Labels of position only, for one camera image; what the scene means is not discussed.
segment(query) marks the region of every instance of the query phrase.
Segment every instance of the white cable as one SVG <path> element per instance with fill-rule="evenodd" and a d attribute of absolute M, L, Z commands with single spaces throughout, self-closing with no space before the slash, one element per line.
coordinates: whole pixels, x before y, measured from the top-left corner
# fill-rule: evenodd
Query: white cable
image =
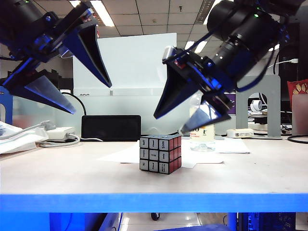
<path fill-rule="evenodd" d="M 40 142 L 39 146 L 42 148 L 58 148 L 58 147 L 71 146 L 80 142 L 80 138 L 74 134 L 69 133 L 66 136 L 67 138 L 75 138 L 75 141 L 68 143 L 55 143 L 55 142 L 45 141 L 45 142 Z"/>
<path fill-rule="evenodd" d="M 261 96 L 261 99 L 262 99 L 263 103 L 264 103 L 266 106 L 268 106 L 268 104 L 265 102 L 265 100 L 264 100 L 264 98 L 263 98 L 263 94 L 262 94 L 262 93 L 260 93 L 260 96 Z"/>
<path fill-rule="evenodd" d="M 103 142 L 101 139 L 98 139 L 98 138 L 82 138 L 82 137 L 80 137 L 80 139 L 82 141 L 100 141 L 100 142 Z"/>
<path fill-rule="evenodd" d="M 50 130 L 54 127 L 54 125 L 49 121 L 49 120 L 46 120 L 46 121 L 43 121 L 43 122 L 40 122 L 39 124 L 36 124 L 36 125 L 33 125 L 33 126 L 30 126 L 28 128 L 25 128 L 21 131 L 18 131 L 16 133 L 13 133 L 11 135 L 7 135 L 7 136 L 0 136 L 0 140 L 5 140 L 5 139 L 8 139 L 8 138 L 12 138 L 14 136 L 17 136 L 25 131 L 29 131 L 31 129 L 34 129 L 34 128 L 39 128 L 39 127 L 44 127 L 45 130 Z"/>
<path fill-rule="evenodd" d="M 282 61 L 282 62 L 278 62 L 278 63 L 276 63 L 276 64 L 283 64 L 283 63 L 297 64 L 297 63 L 298 63 L 298 59 L 290 59 L 290 60 L 288 60 L 288 61 Z"/>

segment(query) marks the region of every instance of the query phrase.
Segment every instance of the gray metal bracket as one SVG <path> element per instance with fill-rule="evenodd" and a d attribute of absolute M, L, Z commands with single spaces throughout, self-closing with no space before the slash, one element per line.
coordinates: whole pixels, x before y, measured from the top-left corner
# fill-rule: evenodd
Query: gray metal bracket
<path fill-rule="evenodd" d="M 256 78 L 257 76 L 245 76 L 238 82 L 239 88 L 251 83 Z M 278 75 L 265 75 L 253 88 L 244 92 L 236 92 L 236 128 L 248 128 L 247 102 L 249 96 L 255 92 L 265 94 L 268 99 L 267 138 L 281 139 L 280 77 Z"/>

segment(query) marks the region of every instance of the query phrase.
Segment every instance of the white tabletop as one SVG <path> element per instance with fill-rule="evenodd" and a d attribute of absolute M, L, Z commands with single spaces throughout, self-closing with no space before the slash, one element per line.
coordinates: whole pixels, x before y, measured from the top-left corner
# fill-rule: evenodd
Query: white tabletop
<path fill-rule="evenodd" d="M 134 142 L 83 142 L 0 155 L 0 210 L 308 211 L 307 146 L 244 142 L 251 154 L 214 154 L 223 164 L 197 164 L 171 175 L 99 160 Z"/>

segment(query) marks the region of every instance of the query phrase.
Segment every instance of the robotic arm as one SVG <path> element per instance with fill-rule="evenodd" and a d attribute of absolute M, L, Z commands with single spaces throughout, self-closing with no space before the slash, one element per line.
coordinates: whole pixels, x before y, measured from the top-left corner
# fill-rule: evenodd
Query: robotic arm
<path fill-rule="evenodd" d="M 12 95 L 74 113 L 70 102 L 35 69 L 56 55 L 75 55 L 103 84 L 111 81 L 97 45 L 96 25 L 90 2 L 81 2 L 64 19 L 54 12 L 42 15 L 31 0 L 0 1 L 0 43 L 12 60 L 21 61 L 12 74 L 0 80 Z"/>
<path fill-rule="evenodd" d="M 195 92 L 203 93 L 202 106 L 182 127 L 182 132 L 230 119 L 232 107 L 224 92 L 245 91 L 264 76 L 270 60 L 260 75 L 242 88 L 237 82 L 282 39 L 287 40 L 288 16 L 295 15 L 304 0 L 223 0 L 211 11 L 209 33 L 189 49 L 167 47 L 163 63 L 167 65 L 167 82 L 154 113 L 160 118 Z M 269 13 L 285 17 L 276 22 Z M 214 57 L 200 57 L 192 49 L 211 35 L 223 44 Z"/>

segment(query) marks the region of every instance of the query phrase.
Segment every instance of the white cube sticker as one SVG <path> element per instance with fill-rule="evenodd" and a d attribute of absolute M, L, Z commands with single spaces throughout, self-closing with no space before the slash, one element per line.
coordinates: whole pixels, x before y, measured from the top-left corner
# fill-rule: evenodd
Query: white cube sticker
<path fill-rule="evenodd" d="M 158 160 L 158 150 L 150 149 L 150 160 Z"/>
<path fill-rule="evenodd" d="M 158 172 L 158 162 L 156 161 L 150 161 L 149 162 L 149 170 L 151 172 Z"/>
<path fill-rule="evenodd" d="M 149 148 L 158 149 L 158 139 L 149 139 Z"/>
<path fill-rule="evenodd" d="M 169 150 L 169 141 L 160 140 L 159 141 L 159 150 L 168 151 Z"/>
<path fill-rule="evenodd" d="M 148 160 L 140 160 L 140 169 L 141 170 L 149 170 L 149 161 Z"/>
<path fill-rule="evenodd" d="M 169 162 L 169 152 L 159 151 L 159 161 Z"/>
<path fill-rule="evenodd" d="M 140 159 L 149 159 L 149 150 L 140 148 Z"/>
<path fill-rule="evenodd" d="M 159 163 L 159 172 L 160 173 L 169 173 L 169 164 L 168 163 Z"/>
<path fill-rule="evenodd" d="M 140 138 L 140 147 L 141 148 L 148 148 L 149 147 L 149 138 Z"/>

